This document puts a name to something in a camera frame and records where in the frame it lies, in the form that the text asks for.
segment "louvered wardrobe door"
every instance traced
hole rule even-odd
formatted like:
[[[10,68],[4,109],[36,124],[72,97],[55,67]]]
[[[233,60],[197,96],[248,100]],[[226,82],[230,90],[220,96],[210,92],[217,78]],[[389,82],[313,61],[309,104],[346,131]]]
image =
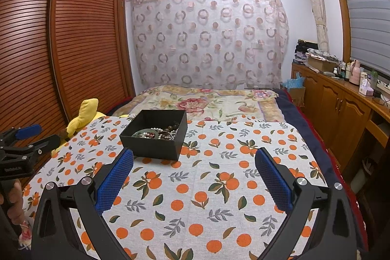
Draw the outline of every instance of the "louvered wardrobe door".
[[[66,126],[51,73],[48,0],[0,0],[0,131],[40,124]]]
[[[59,72],[72,116],[84,99],[99,110],[127,97],[118,52],[116,0],[56,0]]]

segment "floral blanket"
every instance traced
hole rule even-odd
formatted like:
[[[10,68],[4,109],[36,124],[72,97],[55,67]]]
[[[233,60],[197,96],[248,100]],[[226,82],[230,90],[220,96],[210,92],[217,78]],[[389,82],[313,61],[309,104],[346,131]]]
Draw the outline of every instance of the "floral blanket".
[[[147,89],[113,116],[139,113],[142,109],[181,109],[187,111],[189,120],[284,122],[276,96],[269,89],[216,90],[165,85]]]
[[[72,185],[86,175],[94,176],[122,150],[119,135],[130,120],[94,120],[52,155],[24,191],[30,224],[45,184]],[[189,120],[179,161],[134,160],[114,205],[103,213],[131,259],[257,259],[286,217],[256,170],[254,154],[259,147],[294,176],[326,186],[295,127],[251,123]],[[77,211],[71,213],[87,254],[97,258]],[[292,256],[302,253],[316,215],[316,210],[310,212]]]

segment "yellow plush toy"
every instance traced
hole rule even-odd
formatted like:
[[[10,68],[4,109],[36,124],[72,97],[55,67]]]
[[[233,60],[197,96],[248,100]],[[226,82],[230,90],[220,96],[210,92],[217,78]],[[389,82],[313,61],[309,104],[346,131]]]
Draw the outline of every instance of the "yellow plush toy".
[[[65,139],[72,138],[75,132],[79,132],[91,121],[106,116],[97,111],[98,104],[99,100],[97,98],[83,100],[80,106],[80,110],[78,112],[78,116],[72,119],[71,122],[69,122],[68,127],[66,129],[61,130],[61,132],[58,134],[62,142],[57,149],[53,150],[54,152],[58,152],[66,142]]]

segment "orange fruit print tablecloth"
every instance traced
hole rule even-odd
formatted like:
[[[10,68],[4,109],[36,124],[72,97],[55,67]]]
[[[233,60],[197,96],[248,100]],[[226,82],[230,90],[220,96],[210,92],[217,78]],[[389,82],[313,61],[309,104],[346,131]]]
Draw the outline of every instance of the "orange fruit print tablecloth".
[[[119,134],[130,120],[97,119],[52,155],[24,191],[31,224],[44,185],[71,185],[94,176],[122,150]],[[179,161],[136,158],[103,217],[131,259],[257,259],[286,216],[256,170],[254,155],[262,146],[295,177],[326,186],[290,124],[188,121]],[[98,258],[77,211],[71,212],[87,253]],[[292,256],[303,251],[315,217],[313,210]]]

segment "pink thermos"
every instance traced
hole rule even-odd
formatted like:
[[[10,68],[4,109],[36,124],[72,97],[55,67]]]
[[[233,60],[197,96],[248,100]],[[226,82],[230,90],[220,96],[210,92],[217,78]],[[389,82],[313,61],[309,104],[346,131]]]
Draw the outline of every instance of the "pink thermos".
[[[354,60],[351,63],[351,77],[350,77],[350,82],[359,85],[360,84],[360,62],[358,60]]]

